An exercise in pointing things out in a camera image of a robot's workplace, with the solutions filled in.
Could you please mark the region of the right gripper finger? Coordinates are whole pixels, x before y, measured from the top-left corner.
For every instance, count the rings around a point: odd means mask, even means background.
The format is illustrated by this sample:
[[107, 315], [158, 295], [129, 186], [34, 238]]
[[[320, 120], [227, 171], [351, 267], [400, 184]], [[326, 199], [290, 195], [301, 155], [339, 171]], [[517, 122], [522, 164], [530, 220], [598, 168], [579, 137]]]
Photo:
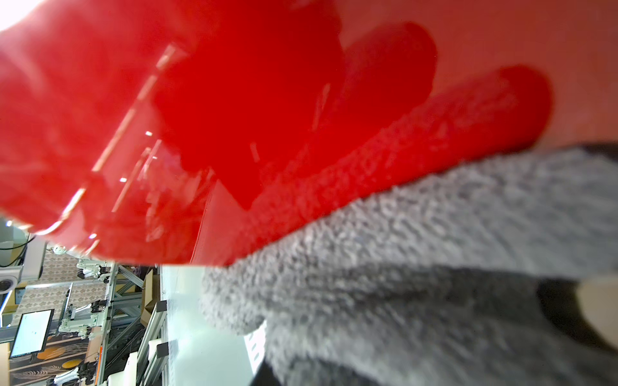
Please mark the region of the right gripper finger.
[[617, 352], [607, 339], [584, 318], [576, 298], [579, 283], [566, 278], [545, 278], [536, 289], [540, 310], [558, 331], [585, 347], [603, 352]]

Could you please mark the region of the grey cleaning cloth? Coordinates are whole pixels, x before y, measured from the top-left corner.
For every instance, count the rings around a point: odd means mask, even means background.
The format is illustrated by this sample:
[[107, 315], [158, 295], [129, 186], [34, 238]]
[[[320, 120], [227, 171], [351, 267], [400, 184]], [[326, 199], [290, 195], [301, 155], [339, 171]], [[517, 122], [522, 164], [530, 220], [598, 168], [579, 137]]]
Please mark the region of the grey cleaning cloth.
[[543, 316], [545, 278], [577, 281], [617, 329], [617, 147], [463, 165], [349, 204], [205, 271], [211, 326], [267, 330], [276, 385], [614, 385], [617, 352]]

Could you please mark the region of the red coffee machine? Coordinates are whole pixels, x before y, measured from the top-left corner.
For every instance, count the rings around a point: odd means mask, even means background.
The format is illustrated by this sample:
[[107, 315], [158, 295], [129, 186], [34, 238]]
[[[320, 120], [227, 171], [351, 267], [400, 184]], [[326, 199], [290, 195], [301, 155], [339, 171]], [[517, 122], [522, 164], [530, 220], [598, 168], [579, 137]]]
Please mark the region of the red coffee machine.
[[1, 211], [231, 265], [350, 202], [617, 137], [614, 1], [43, 1], [1, 30]]

